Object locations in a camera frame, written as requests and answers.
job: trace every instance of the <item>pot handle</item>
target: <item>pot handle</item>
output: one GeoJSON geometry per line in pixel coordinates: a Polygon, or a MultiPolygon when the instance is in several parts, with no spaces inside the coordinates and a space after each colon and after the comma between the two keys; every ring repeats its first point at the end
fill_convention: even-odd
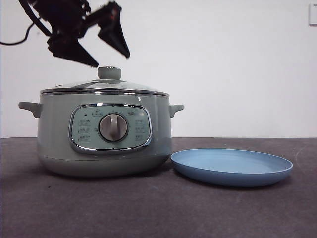
{"type": "Polygon", "coordinates": [[[182,105],[182,104],[170,105],[169,106],[169,115],[170,115],[170,117],[173,118],[175,113],[177,113],[178,111],[181,111],[183,109],[184,109],[184,105],[182,105]]]}
{"type": "Polygon", "coordinates": [[[19,108],[31,111],[35,118],[40,118],[43,105],[40,103],[20,102],[19,108]]]}

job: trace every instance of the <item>dark tabletop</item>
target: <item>dark tabletop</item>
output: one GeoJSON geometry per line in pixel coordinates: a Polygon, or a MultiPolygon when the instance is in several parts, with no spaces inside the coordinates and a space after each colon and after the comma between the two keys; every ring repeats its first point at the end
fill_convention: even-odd
{"type": "Polygon", "coordinates": [[[1,140],[2,238],[315,238],[317,138],[174,138],[173,151],[232,148],[291,160],[291,176],[259,188],[186,178],[168,160],[116,178],[45,170],[35,138],[1,140]]]}

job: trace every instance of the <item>light blue plate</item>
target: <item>light blue plate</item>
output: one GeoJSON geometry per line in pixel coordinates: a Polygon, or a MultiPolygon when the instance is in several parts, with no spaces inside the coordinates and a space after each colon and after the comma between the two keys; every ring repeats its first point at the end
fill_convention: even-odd
{"type": "Polygon", "coordinates": [[[274,184],[292,171],[292,162],[275,155],[232,149],[193,149],[171,155],[175,169],[192,179],[225,186],[274,184]]]}

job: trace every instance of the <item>white wall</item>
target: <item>white wall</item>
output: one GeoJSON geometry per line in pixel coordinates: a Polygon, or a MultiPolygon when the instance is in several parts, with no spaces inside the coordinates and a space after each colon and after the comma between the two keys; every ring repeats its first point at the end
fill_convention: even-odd
{"type": "MultiPolygon", "coordinates": [[[[92,28],[80,42],[122,79],[170,94],[185,110],[173,136],[317,137],[317,28],[309,0],[118,0],[131,58],[92,28]]],[[[90,0],[93,6],[105,3],[90,0]]],[[[30,20],[1,1],[1,40],[23,37],[30,20]]],[[[1,47],[1,137],[36,136],[37,119],[18,108],[39,91],[96,78],[96,70],[54,58],[34,27],[27,42],[1,47]]]]}

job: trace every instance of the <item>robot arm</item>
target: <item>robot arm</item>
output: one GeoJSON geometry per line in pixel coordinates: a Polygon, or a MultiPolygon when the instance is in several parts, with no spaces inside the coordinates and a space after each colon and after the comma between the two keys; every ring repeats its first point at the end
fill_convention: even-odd
{"type": "Polygon", "coordinates": [[[114,1],[90,13],[86,0],[19,0],[26,14],[47,36],[49,47],[55,57],[72,60],[97,67],[98,63],[79,44],[78,38],[85,36],[89,27],[98,24],[98,37],[114,47],[127,58],[130,57],[124,40],[120,12],[121,7],[114,1]],[[52,26],[50,32],[34,15],[30,5],[39,13],[40,18],[52,26]]]}

